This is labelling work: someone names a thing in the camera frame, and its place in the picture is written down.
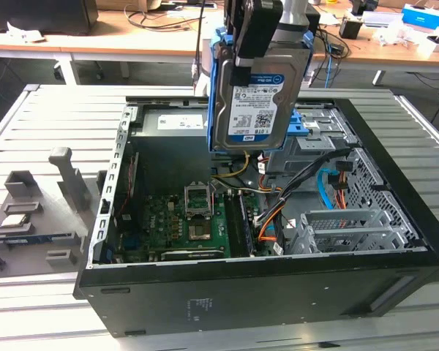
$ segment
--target motherboard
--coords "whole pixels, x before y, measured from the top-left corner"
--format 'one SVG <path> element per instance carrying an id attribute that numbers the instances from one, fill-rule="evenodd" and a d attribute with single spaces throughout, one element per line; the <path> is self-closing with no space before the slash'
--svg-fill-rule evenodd
<path id="1" fill-rule="evenodd" d="M 120 232 L 114 258 L 120 263 L 144 263 L 257 254 L 252 220 L 258 212 L 254 194 L 208 193 L 207 200 L 202 189 L 191 189 L 184 194 L 148 195 L 137 214 L 139 230 Z"/>

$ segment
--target green circuit board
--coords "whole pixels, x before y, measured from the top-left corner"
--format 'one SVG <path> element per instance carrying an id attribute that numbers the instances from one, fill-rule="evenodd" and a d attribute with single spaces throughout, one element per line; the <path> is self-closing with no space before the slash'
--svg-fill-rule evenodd
<path id="1" fill-rule="evenodd" d="M 204 198 L 191 199 L 189 206 L 201 208 Z M 149 196 L 143 206 L 142 229 L 136 238 L 123 238 L 124 261 L 137 263 L 160 260 L 160 254 L 181 250 L 220 250 L 230 257 L 228 230 L 222 197 L 215 197 L 210 219 L 188 219 L 185 216 L 184 195 Z M 195 229 L 205 228 L 203 237 L 195 240 Z"/>

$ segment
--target desk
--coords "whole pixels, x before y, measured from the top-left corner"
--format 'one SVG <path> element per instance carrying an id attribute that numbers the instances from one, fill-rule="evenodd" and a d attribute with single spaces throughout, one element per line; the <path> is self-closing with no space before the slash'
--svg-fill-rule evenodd
<path id="1" fill-rule="evenodd" d="M 83 177 L 95 176 L 109 165 L 126 97 L 175 94 L 190 95 L 192 89 L 28 86 L 0 123 L 0 204 L 11 170 L 30 170 L 38 181 L 60 178 L 48 163 L 54 146 L 71 147 L 73 166 Z M 351 99 L 439 219 L 439 165 L 430 164 L 431 158 L 439 161 L 439 134 L 409 103 L 384 89 L 304 88 L 299 96 Z M 58 112 L 46 113 L 49 106 Z M 378 110 L 387 112 L 382 120 Z M 384 127 L 388 122 L 419 127 L 401 134 Z M 89 303 L 72 297 L 75 278 L 63 273 L 0 279 L 0 351 L 15 350 L 18 342 L 19 350 L 32 351 L 316 350 L 324 341 L 344 351 L 439 350 L 439 283 L 422 287 L 384 317 L 113 339 Z"/>
<path id="2" fill-rule="evenodd" d="M 332 12 L 341 18 L 349 6 L 348 2 L 341 1 L 334 5 L 322 5 L 317 9 L 321 12 Z M 399 11 L 384 7 L 378 10 Z M 209 32 L 221 20 L 222 10 L 206 10 L 202 32 Z M 150 21 L 149 24 L 160 25 L 174 21 L 176 19 L 164 17 Z M 192 63 L 197 42 L 197 23 L 193 21 L 190 25 L 192 28 L 189 31 L 159 33 L 130 25 L 122 11 L 100 11 L 98 21 L 87 37 L 45 35 L 45 42 L 23 44 L 0 34 L 0 56 L 58 60 L 67 84 L 79 84 L 74 66 L 77 60 Z M 339 28 L 328 26 L 326 30 L 338 35 Z M 375 29 L 362 27 L 357 40 L 346 40 L 351 54 L 341 62 L 341 68 L 379 69 L 379 78 L 376 79 L 379 81 L 383 76 L 382 71 L 439 72 L 439 53 L 433 53 L 429 59 L 425 59 L 416 52 L 413 44 L 409 44 L 407 48 L 402 45 L 381 47 L 372 39 L 374 31 Z M 316 49 L 314 67 L 325 57 L 320 40 L 316 40 Z"/>
<path id="3" fill-rule="evenodd" d="M 350 3 L 341 1 L 338 4 L 321 5 L 316 7 L 319 12 L 330 12 L 337 18 L 342 18 Z M 378 7 L 380 12 L 400 12 L 400 9 L 388 7 Z M 329 33 L 338 35 L 339 26 L 327 26 Z M 347 69 L 379 69 L 378 74 L 373 80 L 374 85 L 378 85 L 385 71 L 401 72 L 433 72 L 439 73 L 439 53 L 433 53 L 429 58 L 425 58 L 416 52 L 417 45 L 409 42 L 404 45 L 380 46 L 377 40 L 372 38 L 376 29 L 362 26 L 358 38 L 355 40 L 345 39 L 351 50 L 351 54 L 341 62 L 340 68 Z M 315 61 L 323 59 L 323 46 L 320 40 L 316 43 L 318 52 L 314 55 Z"/>
<path id="4" fill-rule="evenodd" d="M 185 18 L 160 18 L 146 21 L 158 26 Z M 222 22 L 222 10 L 205 10 L 202 32 Z M 191 64 L 195 55 L 198 23 L 186 31 L 160 33 L 139 29 L 127 22 L 122 11 L 100 11 L 89 36 L 45 35 L 38 43 L 22 43 L 0 34 L 0 56 L 15 59 L 53 59 L 61 64 L 67 84 L 79 84 L 75 61 L 136 61 Z"/>

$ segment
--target wooden desk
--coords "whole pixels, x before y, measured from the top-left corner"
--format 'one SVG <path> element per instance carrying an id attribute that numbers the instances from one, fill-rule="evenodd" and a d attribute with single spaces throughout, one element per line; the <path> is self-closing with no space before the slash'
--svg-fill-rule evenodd
<path id="1" fill-rule="evenodd" d="M 317 7 L 319 11 L 334 13 L 342 18 L 349 2 L 340 0 L 333 5 Z M 379 11 L 399 11 L 378 8 Z M 150 26 L 162 25 L 181 20 L 180 18 L 159 18 L 147 21 Z M 211 31 L 214 23 L 222 22 L 222 10 L 206 10 L 202 32 Z M 191 63 L 195 55 L 197 41 L 197 23 L 185 26 L 186 31 L 159 33 L 139 29 L 130 25 L 122 11 L 100 11 L 98 22 L 87 37 L 67 35 L 45 35 L 46 41 L 23 44 L 0 34 L 0 56 L 11 58 L 55 59 L 61 62 L 67 83 L 79 83 L 74 67 L 77 60 L 97 61 L 142 61 Z M 339 27 L 327 26 L 326 30 L 338 36 Z M 358 39 L 346 39 L 351 54 L 341 62 L 341 68 L 379 69 L 382 71 L 439 72 L 439 53 L 433 53 L 428 59 L 416 52 L 416 46 L 387 45 L 381 47 L 372 39 L 374 29 L 361 27 Z M 316 40 L 314 65 L 324 60 L 323 45 Z"/>
<path id="2" fill-rule="evenodd" d="M 338 4 L 321 5 L 316 7 L 320 13 L 330 12 L 337 18 L 343 18 L 350 4 L 341 1 Z M 380 12 L 400 12 L 400 9 L 388 7 L 378 7 Z M 329 33 L 339 37 L 339 26 L 327 26 L 324 28 Z M 379 69 L 376 78 L 373 80 L 374 85 L 378 85 L 385 71 L 403 71 L 403 72 L 439 72 L 439 53 L 433 53 L 426 58 L 417 53 L 417 45 L 409 42 L 408 46 L 401 44 L 380 46 L 377 40 L 372 38 L 376 29 L 362 26 L 358 38 L 355 40 L 344 39 L 348 44 L 351 53 L 341 63 L 341 68 L 350 69 Z M 323 55 L 323 45 L 319 39 L 316 40 L 317 53 L 314 55 L 316 61 L 321 61 Z"/>
<path id="3" fill-rule="evenodd" d="M 150 12 L 149 17 L 155 18 L 157 15 L 160 14 Z M 222 23 L 222 10 L 205 10 L 204 16 L 203 33 L 211 32 L 213 27 L 218 27 Z M 157 20 L 147 20 L 144 24 L 160 26 L 191 17 L 162 17 Z M 136 15 L 132 19 L 139 22 L 142 17 Z M 195 55 L 197 28 L 198 22 L 193 20 L 188 24 L 184 23 L 180 31 L 167 33 L 149 31 L 128 23 L 122 11 L 100 11 L 97 23 L 88 36 L 45 35 L 44 42 L 22 43 L 6 34 L 0 34 L 0 56 L 55 59 L 61 63 L 67 84 L 79 84 L 74 65 L 74 61 L 78 60 L 190 64 Z"/>

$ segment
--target open computer tower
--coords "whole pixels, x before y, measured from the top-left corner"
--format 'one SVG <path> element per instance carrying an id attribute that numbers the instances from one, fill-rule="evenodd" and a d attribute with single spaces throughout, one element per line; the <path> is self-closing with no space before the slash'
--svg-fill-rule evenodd
<path id="1" fill-rule="evenodd" d="M 75 290 L 113 336 L 381 316 L 439 280 L 439 222 L 349 100 L 247 154 L 209 153 L 207 104 L 127 101 Z"/>

